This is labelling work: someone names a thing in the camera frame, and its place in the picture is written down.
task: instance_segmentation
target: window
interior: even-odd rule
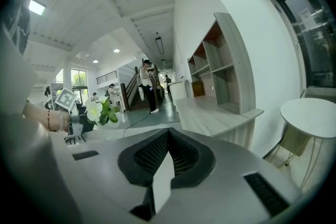
[[[78,95],[77,100],[85,104],[86,100],[89,99],[86,72],[72,69],[71,84],[72,91]]]

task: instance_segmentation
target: black pants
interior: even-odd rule
[[[154,96],[154,89],[152,89],[151,91],[149,90],[150,87],[148,86],[143,92],[146,94],[147,99],[149,101],[149,106],[151,109],[151,112],[154,111],[156,109],[155,106],[155,96]]]

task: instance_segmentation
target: black cable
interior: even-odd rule
[[[142,120],[136,121],[136,122],[134,122],[131,126],[128,126],[128,127],[124,130],[124,135],[122,136],[122,138],[125,137],[125,132],[126,132],[126,130],[127,130],[128,128],[134,126],[134,125],[135,125],[136,123],[138,123],[138,122],[144,121],[149,115],[150,115],[150,114],[148,114],[148,115],[147,115],[146,117],[144,117]]]

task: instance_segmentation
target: white cabinet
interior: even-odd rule
[[[173,104],[176,106],[176,100],[187,97],[187,90],[185,88],[186,80],[176,81],[169,84],[172,93]]]

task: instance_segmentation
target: shelving unit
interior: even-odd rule
[[[188,65],[194,97],[176,102],[182,128],[249,148],[263,110],[256,108],[251,63],[230,14],[215,13]]]
[[[215,18],[188,61],[192,82],[202,81],[205,95],[215,97],[217,105],[243,115],[256,108],[248,53],[230,14]]]

